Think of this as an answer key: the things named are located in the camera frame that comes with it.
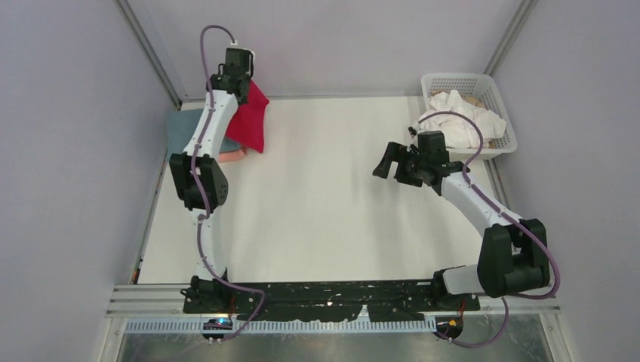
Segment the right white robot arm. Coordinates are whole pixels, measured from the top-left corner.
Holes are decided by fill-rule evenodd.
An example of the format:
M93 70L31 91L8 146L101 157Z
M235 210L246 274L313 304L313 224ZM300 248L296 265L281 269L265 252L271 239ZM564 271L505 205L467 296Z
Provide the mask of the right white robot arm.
M461 294L515 296L549 286L552 264L546 249L546 228L538 219L523 219L486 195L468 165L452 161L439 131L419 133L409 146L390 142L373 176L385 179L393 163L401 184L428 186L453 204L482 238L474 265L436 271L431 300L450 309Z

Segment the red t shirt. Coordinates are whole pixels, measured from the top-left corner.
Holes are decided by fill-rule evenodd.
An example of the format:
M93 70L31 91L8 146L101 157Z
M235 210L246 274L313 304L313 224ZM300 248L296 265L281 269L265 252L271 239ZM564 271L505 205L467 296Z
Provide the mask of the red t shirt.
M258 153L265 148L264 121L269 99L264 92L251 81L248 101L240 105L226 130L226 138L246 146Z

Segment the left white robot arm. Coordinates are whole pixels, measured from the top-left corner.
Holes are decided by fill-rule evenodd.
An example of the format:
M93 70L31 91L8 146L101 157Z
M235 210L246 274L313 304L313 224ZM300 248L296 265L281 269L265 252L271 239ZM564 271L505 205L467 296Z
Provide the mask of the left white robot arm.
M212 257L220 244L214 211L225 204L229 194L228 180L218 163L220 148L233 116L248 100L253 74L253 51L226 49L225 61L218 66L217 73L205 73L204 108L190 141L182 152L172 154L169 161L178 198L195 224L199 261L193 280L204 284L200 289L202 301L214 312L230 306L233 292L264 294L229 282L224 277L226 268Z

